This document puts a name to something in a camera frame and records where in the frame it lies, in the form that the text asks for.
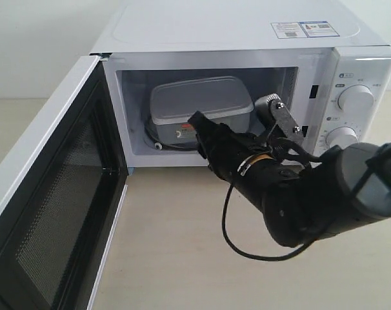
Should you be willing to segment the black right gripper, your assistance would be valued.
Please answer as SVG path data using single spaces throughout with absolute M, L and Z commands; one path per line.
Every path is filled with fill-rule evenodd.
M 201 156 L 222 180 L 262 181 L 279 166 L 271 151 L 253 134 L 235 133 L 228 125 L 214 123 L 200 111 L 188 123 L 201 138 Z

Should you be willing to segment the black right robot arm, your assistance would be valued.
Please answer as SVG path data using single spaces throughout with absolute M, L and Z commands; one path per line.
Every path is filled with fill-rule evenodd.
M 272 134 L 268 144 L 196 112 L 189 119 L 210 170 L 262 215 L 273 240 L 297 247 L 391 218 L 391 142 L 313 157 Z

